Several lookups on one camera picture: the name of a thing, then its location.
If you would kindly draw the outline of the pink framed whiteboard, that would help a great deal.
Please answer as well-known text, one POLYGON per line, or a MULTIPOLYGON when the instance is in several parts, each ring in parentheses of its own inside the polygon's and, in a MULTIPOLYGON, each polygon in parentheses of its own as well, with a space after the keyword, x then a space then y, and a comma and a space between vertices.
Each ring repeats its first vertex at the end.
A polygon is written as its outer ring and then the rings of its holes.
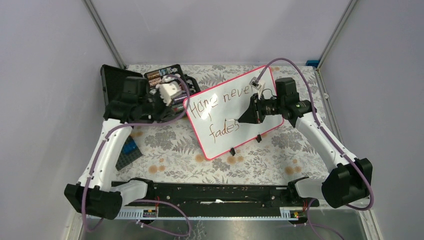
POLYGON ((266 83, 264 96, 270 98, 276 94, 274 77, 270 68, 261 66, 184 100, 188 119, 206 159, 219 157, 284 123, 277 115, 267 116, 260 124, 226 121, 238 119, 247 110, 250 97, 258 92, 249 83, 261 71, 265 71, 261 77, 266 83))

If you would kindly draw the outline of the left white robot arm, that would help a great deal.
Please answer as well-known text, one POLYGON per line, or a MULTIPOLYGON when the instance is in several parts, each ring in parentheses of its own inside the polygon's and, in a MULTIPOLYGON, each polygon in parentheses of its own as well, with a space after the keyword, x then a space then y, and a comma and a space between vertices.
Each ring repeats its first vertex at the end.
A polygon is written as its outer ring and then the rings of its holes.
POLYGON ((159 125, 173 97, 182 92, 176 81, 151 87, 143 77, 127 77, 108 102, 93 155, 76 184, 67 184, 64 195, 76 212, 113 220, 123 206, 136 200, 148 206, 155 200, 149 183, 131 179, 112 185, 121 151, 133 126, 159 125))

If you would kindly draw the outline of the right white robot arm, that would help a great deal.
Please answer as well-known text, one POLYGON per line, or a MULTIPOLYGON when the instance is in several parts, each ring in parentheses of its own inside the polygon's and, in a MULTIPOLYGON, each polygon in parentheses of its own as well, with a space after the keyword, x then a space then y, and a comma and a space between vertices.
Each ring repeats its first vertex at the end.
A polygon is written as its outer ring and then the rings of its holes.
POLYGON ((245 112, 237 119, 242 124, 263 124, 267 116, 280 115, 297 129, 323 160, 328 176, 323 179, 298 178, 288 183, 287 201, 293 206, 305 200, 325 200, 331 207, 352 207, 352 203, 369 198, 368 210, 374 204, 371 188, 373 166, 367 158, 359 159, 330 132, 316 112, 313 103, 301 100, 293 78, 275 81, 276 94, 265 98, 265 83, 256 77, 250 86, 258 92, 249 99, 245 112))

